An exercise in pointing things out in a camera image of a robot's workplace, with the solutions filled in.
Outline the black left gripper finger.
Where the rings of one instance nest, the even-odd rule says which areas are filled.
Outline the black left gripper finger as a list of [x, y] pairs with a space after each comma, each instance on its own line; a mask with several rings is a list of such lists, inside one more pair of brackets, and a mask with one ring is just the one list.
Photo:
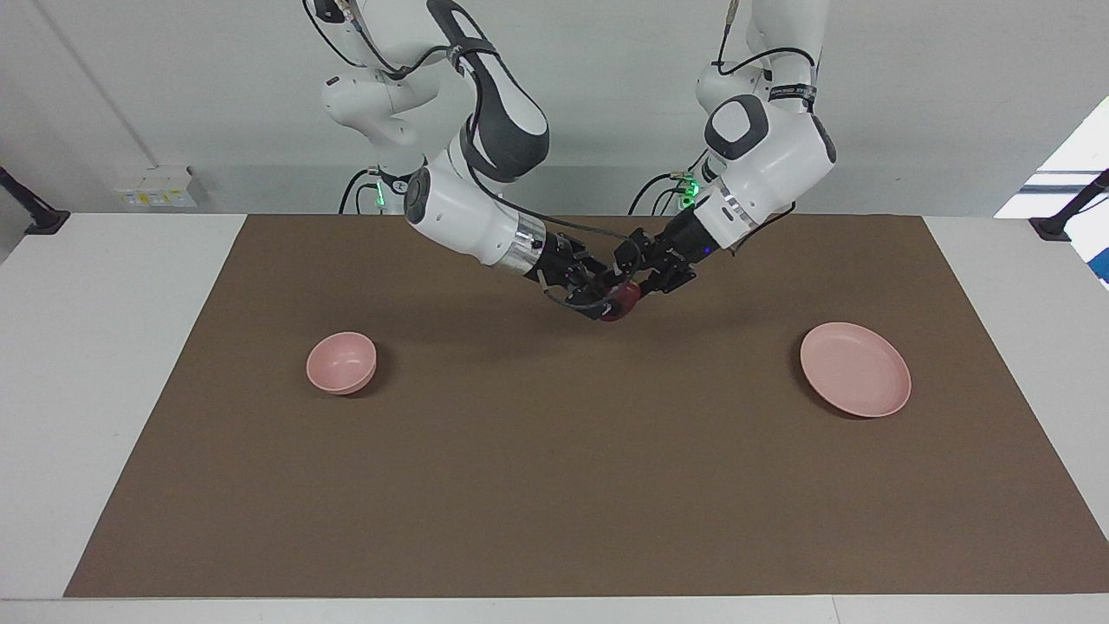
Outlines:
[[663, 295], [681, 288], [694, 277], [694, 268], [685, 260], [657, 260], [641, 280], [641, 295], [660, 291]]
[[633, 231], [615, 249], [615, 272], [658, 272], [663, 262], [663, 238]]

